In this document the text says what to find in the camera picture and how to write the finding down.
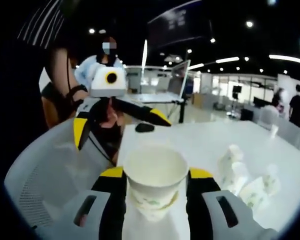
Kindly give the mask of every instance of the cup rim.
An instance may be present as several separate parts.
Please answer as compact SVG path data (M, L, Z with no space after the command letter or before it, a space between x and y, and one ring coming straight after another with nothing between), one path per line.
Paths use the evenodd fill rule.
M153 144L153 145L151 144L148 147L166 148L166 149L169 149L169 150L177 153L178 155L180 155L181 158L183 159L183 162L184 162L184 165L185 165L184 173L182 175L180 175L179 178L176 178L177 180L174 183L167 183L167 184L162 184L162 185L156 185L156 184L151 184L151 183L144 184L144 183L141 183L141 182L135 180L133 177L131 177L131 175L129 175L129 168L127 168L127 164L129 163L129 160L125 160L123 162L123 171L126 174L127 178L131 179L132 181L136 182L137 184L144 185L144 186L147 186L147 187L152 187L152 188L166 188L166 187L170 187L170 186L173 186L173 185L181 182L187 176L187 174L189 173L189 164L188 164L188 161L186 160L186 158L184 157L184 155L181 152L179 152L179 151L177 151L174 148L169 147L169 146L161 146L161 145L156 145L156 144Z

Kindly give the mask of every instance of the black cable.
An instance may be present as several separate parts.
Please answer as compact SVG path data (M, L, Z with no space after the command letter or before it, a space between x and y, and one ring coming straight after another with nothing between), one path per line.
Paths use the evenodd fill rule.
M69 79L69 53L68 50L66 51L66 77L67 77L67 83L68 83L68 88L69 88L69 92L71 90L71 86L70 86L70 79ZM96 149L98 149L98 151L105 157L105 159L107 159L110 163L112 163L112 161L110 160L110 158L108 158L102 151L101 149L95 144L95 142L92 140L92 138L90 136L88 136L88 138L90 139L90 141L92 142L92 144L96 147Z

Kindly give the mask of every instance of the floor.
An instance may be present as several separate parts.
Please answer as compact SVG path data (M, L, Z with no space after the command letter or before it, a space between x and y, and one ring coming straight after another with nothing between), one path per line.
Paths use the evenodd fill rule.
M180 107L174 104L149 104L149 107L157 108L163 112L166 116L169 116L169 120L173 124L177 124L179 121ZM200 109L191 104L185 106L184 123L206 123L223 121L229 122L229 119L225 111L216 111L209 109Z

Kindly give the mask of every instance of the white paper cup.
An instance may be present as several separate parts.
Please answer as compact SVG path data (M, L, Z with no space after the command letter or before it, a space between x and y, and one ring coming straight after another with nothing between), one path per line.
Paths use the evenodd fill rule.
M143 145L128 154L123 170L134 205L147 217L147 213L172 205L189 166L185 158L170 147Z
M271 138L274 138L277 135L278 130L279 130L278 126L272 125L271 130L270 130Z

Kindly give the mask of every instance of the black ceiling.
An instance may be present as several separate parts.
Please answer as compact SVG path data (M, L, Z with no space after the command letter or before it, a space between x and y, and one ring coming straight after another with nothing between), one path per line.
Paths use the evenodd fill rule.
M300 63L269 59L269 54L300 58L300 0L203 0L202 38L184 41L153 50L147 65L164 66L165 56L174 54L184 58L186 49L191 65L211 63L217 59L240 57L240 61L211 64L196 71L211 73L259 74L276 76L284 70L300 80ZM94 54L98 31L105 29L117 41L119 58L126 65L140 65L144 41L148 37L147 22L159 14L186 3L188 0L81 0L71 20L72 38L76 40L75 52L79 60ZM246 21L254 22L253 28ZM211 22L212 31L207 26ZM94 28L96 34L89 34Z

